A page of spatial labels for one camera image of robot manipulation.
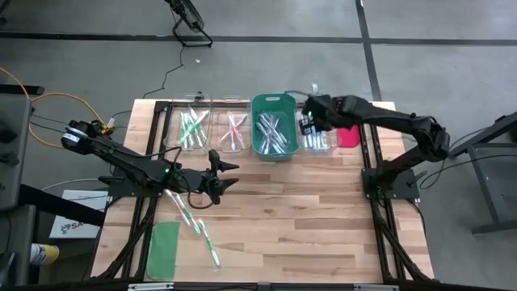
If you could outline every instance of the yellow cable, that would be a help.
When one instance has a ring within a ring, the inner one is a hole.
[[[69,97],[69,98],[72,98],[72,99],[76,99],[77,101],[80,101],[81,103],[85,104],[94,114],[95,116],[99,119],[99,121],[106,125],[106,123],[104,122],[104,120],[100,117],[100,115],[95,111],[95,109],[93,109],[91,107],[91,105],[88,104],[87,101],[85,101],[83,98],[81,97],[77,97],[75,95],[71,95],[71,94],[68,94],[68,93],[61,93],[61,92],[53,92],[53,93],[46,93],[46,94],[43,94],[41,96],[38,96],[38,97],[35,97],[34,99],[31,99],[29,97],[29,94],[27,93],[27,90],[25,89],[25,86],[11,73],[9,73],[7,70],[3,69],[2,67],[0,67],[0,70],[7,74],[9,77],[11,77],[13,80],[15,80],[18,85],[22,88],[23,90],[23,93],[25,94],[25,97],[27,97],[27,99],[29,99],[30,101],[32,102],[37,102],[38,100],[44,98],[44,97],[48,97],[48,96],[51,96],[51,95],[57,95],[57,96],[65,96],[65,97]],[[31,133],[31,135],[39,142],[41,142],[42,144],[46,145],[46,146],[51,146],[51,147],[55,147],[55,148],[58,148],[58,149],[62,149],[63,147],[61,145],[57,145],[57,144],[53,144],[53,143],[50,143],[50,142],[46,142],[44,140],[42,140],[40,137],[38,137],[34,131],[32,131],[32,127],[31,127],[31,124],[29,124],[29,133]]]

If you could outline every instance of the green plastic basket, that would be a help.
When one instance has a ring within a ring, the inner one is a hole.
[[[289,160],[298,150],[298,136],[296,134],[296,100],[288,94],[261,94],[251,101],[251,141],[258,158],[266,162],[281,162]],[[264,135],[255,125],[259,120],[259,113],[271,113],[280,117],[279,128],[288,140],[285,154],[261,154],[260,143]]]

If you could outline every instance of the gray floor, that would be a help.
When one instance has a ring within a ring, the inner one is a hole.
[[[360,37],[353,0],[193,0],[207,32],[217,36]],[[364,0],[373,37],[515,39],[517,2],[511,0]],[[12,31],[170,34],[172,19],[161,0],[13,1],[6,13]],[[80,95],[108,118],[162,83],[179,63],[175,42],[0,40],[0,65],[25,83]],[[399,110],[435,116],[452,140],[490,125],[517,108],[517,47],[375,45],[373,56],[383,100]],[[186,49],[184,67],[151,97],[203,91],[212,96],[254,96],[317,82],[332,95],[372,99],[361,44],[216,43]],[[0,76],[0,82],[6,81]],[[73,100],[36,104],[42,116],[68,121],[94,117]],[[118,120],[127,121],[126,117]],[[59,126],[41,121],[42,124]],[[59,134],[38,130],[49,141]],[[114,138],[124,140],[124,130]],[[458,161],[467,160],[463,156]],[[439,165],[424,163],[417,171]],[[56,150],[30,139],[23,182],[43,187],[67,179],[94,178],[108,165],[94,157]],[[96,188],[83,184],[68,188]],[[53,193],[60,194],[63,188]],[[490,222],[471,166],[447,171],[421,191],[427,241],[436,278],[448,283],[517,289],[517,231],[474,238],[470,230]],[[84,245],[88,252],[91,245]],[[55,265],[47,280],[77,278],[87,255]]]

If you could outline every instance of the wooden tabletop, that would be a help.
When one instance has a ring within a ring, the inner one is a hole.
[[[133,106],[124,145],[140,154],[145,153],[155,101],[138,99]],[[374,104],[395,109],[392,102]],[[167,139],[179,132],[176,113]],[[218,127],[228,128],[227,123],[218,123],[217,114],[214,110],[211,116],[214,141],[223,132]],[[156,150],[163,140],[162,123],[163,117]],[[400,133],[382,128],[378,131],[384,158],[395,158],[405,151]],[[249,141],[249,129],[242,129],[242,134]],[[364,199],[360,179],[364,166],[359,146],[333,148],[325,154],[299,150],[288,162],[262,162],[252,149],[220,154],[221,160],[240,165],[240,169],[220,177],[240,181],[226,191],[220,205],[193,213],[204,219],[222,269],[214,272],[206,242],[182,222],[174,281],[381,282],[372,211]],[[166,157],[172,160],[174,153]],[[179,162],[196,170],[209,165],[208,156],[197,152],[181,153]],[[193,201],[204,205],[209,199],[204,194],[193,194]],[[126,243],[134,205],[134,198],[123,198],[107,211],[92,276],[103,272]],[[394,200],[393,211],[402,246],[420,269],[433,277],[418,212],[404,200]],[[181,221],[166,198],[158,202],[154,223],[160,221]],[[133,257],[132,273],[139,250],[140,243]],[[390,247],[387,252],[395,276]]]

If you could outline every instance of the pink object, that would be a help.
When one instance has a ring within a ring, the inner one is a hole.
[[[339,147],[356,147],[359,142],[359,126],[354,125],[351,129],[338,129]]]

